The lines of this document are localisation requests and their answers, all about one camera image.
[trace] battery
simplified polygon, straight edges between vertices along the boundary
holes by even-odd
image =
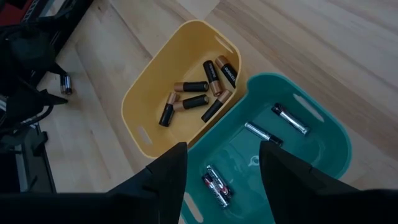
[[[271,110],[276,115],[279,115],[282,119],[288,122],[291,126],[293,126],[297,131],[300,131],[303,135],[308,134],[308,132],[310,131],[310,128],[308,128],[297,118],[287,112],[286,108],[284,108],[280,103],[276,103]]]
[[[176,92],[206,92],[207,90],[209,90],[209,84],[206,81],[174,83]]]
[[[207,105],[209,103],[209,98],[206,94],[195,96],[183,101],[178,101],[173,104],[173,108],[175,111],[183,111],[191,108],[195,108],[198,106]]]
[[[260,138],[266,140],[266,141],[272,141],[273,143],[277,144],[278,146],[282,146],[283,141],[279,139],[277,136],[268,133],[267,131],[263,130],[262,128],[258,127],[255,124],[252,124],[250,122],[246,122],[244,124],[244,127],[248,129],[250,132],[255,134],[256,136],[259,136]]]
[[[231,199],[232,198],[232,191],[228,188],[228,186],[225,184],[219,173],[214,169],[213,166],[208,165],[206,166],[207,173],[210,174],[210,177],[214,180],[214,182],[217,184],[217,187],[219,188],[220,192],[227,198]]]
[[[205,174],[202,177],[202,180],[206,184],[206,186],[210,189],[211,193],[214,195],[216,198],[218,204],[221,206],[221,208],[226,208],[229,203],[226,201],[224,196],[221,194],[220,190],[216,186],[215,182],[211,178],[210,174]]]
[[[64,95],[72,94],[72,81],[69,75],[60,75],[61,93]]]
[[[172,120],[174,109],[173,103],[178,100],[179,96],[176,93],[170,93],[167,98],[167,102],[164,106],[162,116],[160,117],[159,124],[164,127],[168,127]]]
[[[225,90],[223,94],[221,94],[214,103],[206,110],[206,112],[202,115],[201,119],[204,122],[210,120],[210,118],[217,113],[217,111],[224,105],[224,103],[228,100],[228,98],[232,95],[229,90]]]
[[[218,78],[213,62],[211,60],[207,60],[203,63],[203,68],[205,69],[213,96],[220,96],[223,92],[223,88],[221,87],[220,79]]]
[[[236,70],[232,67],[228,59],[221,55],[216,59],[216,64],[217,66],[221,69],[227,80],[230,82],[233,88],[235,88],[235,81],[236,81],[236,76],[238,73]]]

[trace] wooden floor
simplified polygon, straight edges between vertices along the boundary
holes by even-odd
[[[240,49],[249,74],[283,73],[344,124],[353,145],[344,182],[398,188],[395,1],[95,0],[58,56],[75,93],[40,122],[59,192],[107,191],[150,162],[124,126],[122,98],[179,25],[195,18]],[[52,74],[40,87],[59,95]]]

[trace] bin handle slot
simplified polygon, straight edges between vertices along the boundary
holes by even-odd
[[[297,102],[299,102],[305,109],[308,110],[308,112],[310,112],[316,119],[318,119],[319,121],[321,121],[322,123],[325,122],[325,120],[323,119],[323,116],[320,115],[318,113],[318,111],[310,105],[310,103],[302,98],[301,96],[298,96],[297,94],[293,93],[293,97],[295,100],[297,100]]]
[[[222,38],[218,37],[217,35],[214,36],[214,38],[223,46],[225,47],[225,49],[227,49],[229,52],[231,52],[231,54],[234,54],[234,52],[231,49],[231,46],[226,43]]]
[[[191,195],[187,192],[184,193],[184,201],[185,204],[188,206],[189,210],[191,211],[192,216],[198,223],[203,223],[203,216],[201,215],[197,205],[193,201]]]
[[[147,131],[145,130],[144,127],[142,127],[141,125],[138,126],[138,127],[137,127],[137,131],[138,131],[138,133],[140,134],[142,140],[143,140],[146,144],[148,144],[148,145],[152,145],[152,144],[153,144],[152,139],[149,137],[149,135],[148,135],[148,133],[147,133]]]

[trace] silver battery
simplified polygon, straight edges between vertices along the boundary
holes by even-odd
[[[308,134],[310,128],[302,124],[297,118],[291,115],[281,104],[276,103],[272,108],[272,111],[278,114],[281,118],[287,121],[297,131],[300,131],[303,135]]]
[[[229,190],[228,186],[225,184],[223,179],[220,177],[218,172],[211,166],[206,166],[207,173],[210,174],[213,181],[217,184],[220,192],[228,199],[232,197],[232,192]]]
[[[70,95],[72,94],[72,81],[70,80],[69,75],[64,76],[65,82],[65,94]]]
[[[202,177],[203,181],[205,182],[206,186],[210,189],[211,193],[214,195],[216,198],[218,204],[221,206],[221,208],[226,208],[229,203],[226,201],[226,199],[223,197],[221,192],[218,190],[218,187],[214,183],[214,181],[211,179],[209,174],[205,174]]]
[[[250,132],[252,132],[256,136],[259,136],[260,138],[262,138],[266,141],[269,141],[269,139],[271,138],[271,134],[269,134],[265,130],[262,130],[261,128],[257,127],[255,124],[246,122],[244,124],[244,127],[247,128]]]

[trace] black object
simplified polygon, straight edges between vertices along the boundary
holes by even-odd
[[[18,9],[23,9],[27,0],[5,0],[8,4],[17,7]]]
[[[40,12],[33,9],[27,12],[29,16],[24,18],[23,23],[0,27],[0,37],[4,36],[4,34],[14,35],[13,37],[21,37],[21,35],[29,35],[29,32],[32,32],[33,30],[39,30],[40,33],[36,33],[36,36],[34,37],[31,36],[29,38],[30,40],[25,39],[15,41],[14,45],[14,47],[18,49],[18,46],[34,42],[38,48],[37,53],[34,53],[33,50],[25,49],[32,54],[23,54],[24,49],[19,48],[19,51],[17,50],[17,52],[20,52],[21,54],[17,53],[15,49],[12,51],[12,54],[16,57],[19,56],[23,62],[28,62],[27,65],[30,64],[33,67],[44,65],[44,67],[49,67],[52,64],[45,63],[45,61],[50,62],[49,59],[52,57],[55,58],[55,56],[59,53],[92,2],[93,0],[66,0],[59,9],[59,12],[55,16],[50,17],[37,18]],[[25,30],[26,32],[15,34],[19,30]],[[43,61],[40,61],[37,65],[35,65],[32,63],[33,59],[35,58],[40,58]],[[31,85],[37,86],[39,81],[46,73],[46,70],[36,68],[36,70],[31,70],[29,66],[24,67],[26,69],[18,72],[18,75],[23,77],[23,79]]]
[[[0,138],[0,194],[55,193],[55,185],[44,149],[47,133],[27,127]]]
[[[207,90],[209,90],[209,84],[206,81],[178,82],[174,84],[174,91],[176,92],[206,92]]]
[[[162,116],[160,117],[159,124],[168,127],[170,125],[170,121],[173,117],[173,114],[174,114],[173,105],[166,103],[166,105],[164,106]]]
[[[203,68],[205,69],[206,77],[209,81],[213,96],[219,96],[223,92],[223,89],[221,87],[220,79],[218,78],[213,62],[211,60],[207,60],[203,63]]]
[[[259,160],[276,224],[397,223],[396,190],[359,191],[272,142],[261,142]]]
[[[188,110],[191,108],[195,108],[198,106],[207,105],[209,103],[209,98],[206,94],[202,94],[200,96],[194,96],[189,99],[185,99],[183,101],[178,101],[173,104],[173,108],[175,111]]]
[[[174,109],[173,103],[178,100],[178,95],[176,93],[170,93],[167,98],[167,102],[164,106],[162,116],[160,117],[159,124],[165,127],[170,125],[170,122],[173,118]]]
[[[204,122],[207,122],[210,120],[210,118],[217,113],[217,111],[224,105],[224,103],[220,102],[219,100],[216,100],[210,108],[206,111],[206,113],[201,117],[201,119]]]
[[[204,122],[210,120],[210,118],[217,113],[217,111],[224,105],[224,103],[228,100],[228,98],[232,95],[232,93],[228,90],[225,90],[215,101],[214,103],[207,109],[205,114],[201,117]]]
[[[180,142],[108,193],[0,195],[1,218],[41,223],[57,218],[62,223],[178,223],[186,180],[187,144]]]
[[[234,67],[232,67],[232,65],[230,64],[228,59],[225,56],[221,55],[216,59],[216,64],[217,64],[218,68],[220,68],[220,70],[223,72],[224,76],[229,81],[229,83],[232,85],[232,87],[236,88],[235,82],[236,82],[236,77],[238,76],[238,73],[236,72]]]

